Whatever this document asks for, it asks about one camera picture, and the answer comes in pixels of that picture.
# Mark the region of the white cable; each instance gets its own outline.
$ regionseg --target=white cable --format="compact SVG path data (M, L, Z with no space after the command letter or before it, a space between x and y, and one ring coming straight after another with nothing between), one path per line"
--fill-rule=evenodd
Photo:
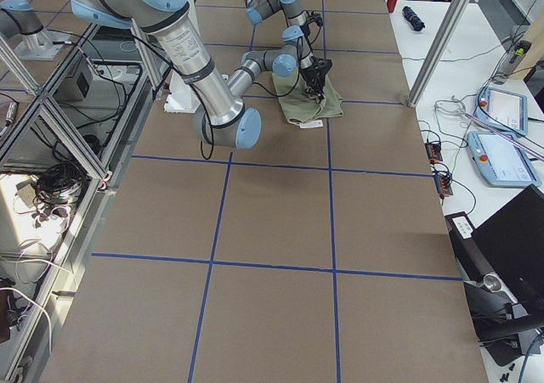
M68 273L69 275L71 275L71 277L74 280L74 284L76 285L77 288L79 288L79 285L77 283L76 275L71 270L69 270L68 268L63 268L59 264L55 264L54 262L50 262L50 261L44 260L42 258L28 258L28 259L25 259L25 260L3 260L3 259L0 258L0 262L12 262L12 263L15 263L15 264L17 264L19 262L42 262L44 264L47 264L48 266L58 268L59 270L64 271L64 272Z
M16 288L12 287L2 287L0 288L0 291L13 291L25 298L30 304L34 305L37 309L39 309L43 315L45 315L45 318L48 320L48 328L49 328L49 354L51 354L51 348L52 348L52 341L53 341L53 323L51 322L51 317L49 317L48 312L45 310L44 307L39 305L37 302L33 301L31 298L25 295L25 293L17 290Z

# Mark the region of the cable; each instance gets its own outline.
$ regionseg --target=cable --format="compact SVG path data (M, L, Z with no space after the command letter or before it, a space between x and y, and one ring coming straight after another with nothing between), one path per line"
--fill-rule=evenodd
M34 307L36 307L37 309L39 309L43 315L45 315L45 318L48 320L48 328L49 328L49 354L51 353L51 349L52 349L52 341L53 341L53 324L51 322L51 317L49 317L49 314L48 312L45 310L44 307L42 307L41 305L39 305L37 302L35 302L34 300L32 300L31 298L29 298L28 296L26 296L26 294L24 294L23 292L17 290L16 288L13 288L13 287L0 287L0 291L12 291L12 292L15 292L17 294L19 294L20 296L22 296L23 298L25 298L28 302L30 302L30 304L32 304Z
M525 14L525 17L523 18L523 20L521 21L521 23L518 25L518 29L516 29L516 31L513 33L512 44L510 45L510 48L508 48L507 52L509 52L510 49L512 48L512 46L516 43L516 36L518 35L519 29L520 29L521 26L527 21L527 17L529 16L529 12L530 12L530 11L533 9L533 7L535 6L536 1L538 1L538 0L533 1L533 3L530 5L529 9L527 10L527 13Z
M486 50L485 52L482 52L481 54L475 54L474 56L471 56L470 58L460 58L460 59L441 59L439 60L439 62L450 62L450 63L455 63L455 62L466 62L466 61L469 61L469 60L472 60L472 59L475 59L475 58L478 58L479 56L483 56L485 54L490 54L491 52L493 52L494 50L502 47L502 44L504 42L507 42L509 40L509 38L507 40L503 39L501 41L501 43L499 43L497 46L494 46L493 48L489 49L489 50ZM402 58L403 60L415 60L415 61L419 61L419 60L425 60L426 58L420 58L420 59L415 59L415 58Z
M282 97L286 97L289 94L291 94L293 90L297 87L298 81L300 80L300 62L302 61L302 53L300 53L300 45L302 43L303 43L303 38L299 37L297 39L297 80L295 81L295 84L293 84L292 87L287 91L287 93L283 93L283 94L272 93L270 92L270 90L268 90L268 88L266 88L259 82L253 82L252 84L261 87L266 93L268 93L269 95L271 95L272 97L276 99L280 99Z
M477 101L476 104L478 105L478 108L479 110L484 113L490 120L493 120L494 122L496 122L497 124L499 124L500 126L502 127L505 127L509 132L512 131L512 128L507 126L506 124L503 124L501 123L500 121L498 121L496 118L492 117L491 115L489 115L483 108L481 105L479 105L479 102ZM528 138L528 137L524 137L525 138L525 141L528 141L530 142L531 144L535 145L536 147L540 148L540 149L544 149L544 146L540 145L539 143L533 141L532 139Z
M320 37L321 29L323 29L323 26L320 26L319 29L317 30L317 35L315 35L314 40L309 43L310 46L312 46L315 43L315 41L317 41L317 38Z
M13 97L11 96L8 96L7 94L5 93L0 93L0 96L4 96L4 97L7 97L8 99L10 99L11 101L14 101L15 103L19 103L16 99L14 99Z
M462 186L463 188L465 188L465 189L468 191L468 193L470 193L470 195L472 195L473 200L474 200L474 202L473 202L473 207L472 207L472 208L470 209L470 211L468 211L468 213L467 213L467 216L470 215L470 214L474 211L474 209L476 209L476 195L475 195L474 192L473 192L472 190L470 190L466 185L463 185L463 184L460 183L459 181L456 181L456 180L453 179L453 178L451 179L451 181L454 182L454 183L457 183L457 184L460 185L460 186Z
M102 60L102 62L104 63L107 63L104 59L104 56L102 56L102 54L100 53L100 51L98 50L98 48L94 45L93 41L91 41L89 38L83 36L83 35L79 35L79 34L76 34L74 32L66 32L66 31L58 31L58 30L55 30L55 29L49 29L51 32L58 32L58 33L65 33L67 35L72 35L74 37L79 37L80 39L83 39L86 43L88 43L89 45L91 45L91 47L95 50L96 54L100 57L100 59ZM87 54L85 54L81 47L75 43L72 43L76 48L79 48L78 50L80 50L82 52L82 54L84 56L87 56ZM108 68L108 71L110 72L110 76L113 78L113 74L111 73L111 70ZM109 79L107 77L104 77L102 75L100 75L99 73L97 74L97 76L103 80L106 80L108 82L112 82L114 85L115 85L115 90L117 92L117 97L119 99L119 107L121 107L121 98L120 98L120 94L119 92L117 91L117 87L116 86L121 86L122 87L122 90L124 92L124 95L125 95L125 102L127 101L127 91L125 90L125 86L123 84L121 84L120 82L116 82L115 80L112 80L112 79Z
M74 281L74 284L76 285L76 287L79 288L79 285L77 283L76 275L71 270L69 270L68 268L61 267L60 265L55 264L54 262L44 260L42 258L28 258L28 259L23 259L23 260L4 260L4 259L2 259L0 257L0 262L11 262L13 264L17 264L17 263L20 263L20 262L41 262L41 263L44 263L44 264L48 265L46 268L55 267L55 268L58 268L61 271L64 271L64 272L68 273L73 278L73 281Z
M527 349L527 352L525 353L524 363L521 366L521 370L519 371L518 383L521 383L524 378L525 368L527 367L527 361L529 360L530 350L540 339L542 339L542 337L544 337L544 331L538 334L535 339L533 339L533 341L530 343L529 349Z
M210 135L211 135L211 140L212 140L212 147L210 148L210 152L208 155L204 155L204 143L201 141L201 155L202 155L202 158L204 158L206 161L209 161L212 159L212 156L213 156L213 151L215 150L215 137L213 136L213 126L212 126L212 119L210 118L210 114L207 112L207 107L206 105L204 104L204 100L202 100L202 97L198 91L198 89L196 88L196 86L194 84L190 84L189 85L190 88L193 89L193 92L195 92L196 94L196 97L198 98L198 101L201 102L201 105L202 105L202 108L204 109L204 114L206 114L206 119L207 119L207 123L208 125L210 126Z

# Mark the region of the metal frame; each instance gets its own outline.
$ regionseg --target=metal frame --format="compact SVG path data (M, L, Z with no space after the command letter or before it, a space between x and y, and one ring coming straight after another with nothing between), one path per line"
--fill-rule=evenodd
M28 93L38 95L41 91L40 85L32 77L31 73L21 63L15 52L8 45L8 42L0 34L0 59L6 63L11 72L20 80L21 84L25 86Z
M425 87L431 80L434 70L440 61L440 57L445 51L446 45L450 41L459 20L465 12L468 1L469 0L451 0L450 7L436 33L436 37L434 37L433 44L423 61L422 68L419 70L410 91L410 95L408 96L407 104L409 107L416 107L417 103L419 103L419 100L425 91Z
M138 24L133 20L133 27L130 28L130 31L135 35L137 38L149 43L149 39L147 38L147 35L145 35L141 29L139 29ZM159 70L159 66L156 63L155 55L150 51L149 48L147 48L142 42L140 42L137 39L134 39L134 44L136 45L136 48L138 49L139 56L142 58L142 62L144 63L144 69L147 71L147 75L150 78L150 82L153 85L153 88L157 90L162 82L162 74Z
M89 26L82 34L83 38L80 38L77 46L84 45L98 29L97 25ZM142 35L142 32L137 27L133 28L133 33L136 36ZM25 90L34 96L25 112L21 114L20 119L14 124L12 131L6 138L3 138L3 142L0 144L0 166L6 162L12 150L20 145L25 135L30 131L31 125L37 121L38 117L40 117L43 118L62 145L74 155L83 169L91 177L87 189L85 190L85 194L82 195L76 215L73 217L71 225L57 250L54 260L54 263L57 265L63 266L67 262L71 262L73 256L80 259L80 255L88 250L88 245L83 245L80 246L80 248L84 251L73 251L71 253L76 237L82 229L85 216L87 214L91 216L94 214L94 212L91 211L91 206L94 205L93 202L97 195L97 190L103 184L104 179L111 174L108 172L109 164L116 153L116 148L121 141L126 126L128 126L129 122L131 120L133 121L134 118L136 118L139 123L143 121L141 115L134 115L134 110L142 104L143 107L146 107L150 102L150 94L148 91L149 82L146 77L150 78L155 87L159 86L162 82L162 74L152 57L153 54L145 47L145 45L141 43L139 45L141 46L139 52L144 63L142 75L139 78L133 96L128 100L126 111L120 117L116 130L111 136L109 146L104 150L102 158L99 159L85 142L82 135L77 131L67 114L52 97L52 93L54 93L63 81L71 65L78 60L80 56L79 50L76 47L73 47L65 59L55 69L51 77L49 77L48 81L41 87L17 58L7 41L0 36L0 59L5 61L8 68L20 80ZM113 178L117 176L118 172L113 172ZM44 306L47 305L46 308L52 315L54 315L55 310L54 305L51 304L51 292L54 288L59 286L59 283L62 282L63 278L65 278L65 275L62 272L56 268L51 268L43 281L37 297L37 302ZM3 358L3 361L0 363L0 381L3 381L3 379L9 381L9 379L13 378L20 365L21 359L27 354L32 353L36 355L36 360L39 363L48 357L48 355L45 354L48 340L47 330L45 330L45 335L43 335L41 344L39 344L39 346L35 345L35 340L39 340L43 333L44 324L42 318L42 314L36 308L29 311L29 316L26 320L24 329L20 334L14 337L16 343L7 350L7 357ZM60 330L60 328L57 328L60 324L61 320L54 320L54 335Z

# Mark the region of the white tag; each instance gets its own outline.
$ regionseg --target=white tag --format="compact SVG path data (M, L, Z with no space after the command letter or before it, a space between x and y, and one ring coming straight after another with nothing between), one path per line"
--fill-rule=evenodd
M323 121L322 120L313 120L308 122L298 122L295 123L299 128L319 128L323 127Z
M457 230L464 239L470 239L473 237L473 228L464 216L454 217L453 223L456 225Z

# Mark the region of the table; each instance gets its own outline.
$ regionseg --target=table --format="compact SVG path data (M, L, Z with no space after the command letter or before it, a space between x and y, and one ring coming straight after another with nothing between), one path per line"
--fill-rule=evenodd
M254 87L258 145L203 161L157 104L43 382L485 381L384 2L303 2L345 116L300 130ZM285 28L196 7L222 72Z
M423 32L414 32L402 16L402 8L410 6L423 20L426 28ZM424 58L431 46L432 40L439 28L448 8L448 3L425 3L425 2L407 2L398 1L395 11L391 14L394 33L399 44L399 51L404 58L421 59ZM477 93L479 88L490 77L491 72L497 62L504 54L500 40L495 36L489 23L479 9L478 4L470 3L467 6L465 14L462 16L459 25L451 38L442 59L466 59L475 54L481 54L492 48L488 54L478 56L474 59L457 62L440 62L433 78L425 90L421 101L417 105L416 112L420 121L426 121L430 124L430 129L438 132L438 125L434 116L434 102L438 99L450 99L455 95L457 99L462 99L468 94ZM417 73L422 65L422 60L404 59L403 65L408 84L411 86L416 79ZM525 86L523 80L509 79L506 84L500 86L501 89L522 93L527 96L529 106L529 116L542 118L542 112L538 104L533 99L529 89ZM472 112L475 106L475 97L467 98L465 105L467 111ZM439 121L442 130L457 136L462 136L465 132L465 126L462 125L465 120L458 116L439 115ZM421 123L421 128L426 129L425 123ZM454 138L440 134L443 140ZM544 126L542 124L530 123L529 138L537 142L544 143ZM443 156L445 164L452 168L457 150L451 144L445 144ZM544 177L544 164L536 162L534 164L537 172ZM470 188L477 198L477 205L474 212L469 216L473 224L478 227L493 213L498 211L510 199L512 199L521 189L498 189L488 186L479 175L468 150L463 149L457 158L454 178ZM458 211L468 211L471 208L472 199L468 192L457 184L453 184L454 195L446 198L443 205L444 214L451 214ZM486 351L483 351L488 376L490 381L496 381L505 373L505 370L498 369L490 359ZM536 376L544 370L544 359L538 363L535 358L530 360L533 370L528 370L525 376L525 382L539 381Z

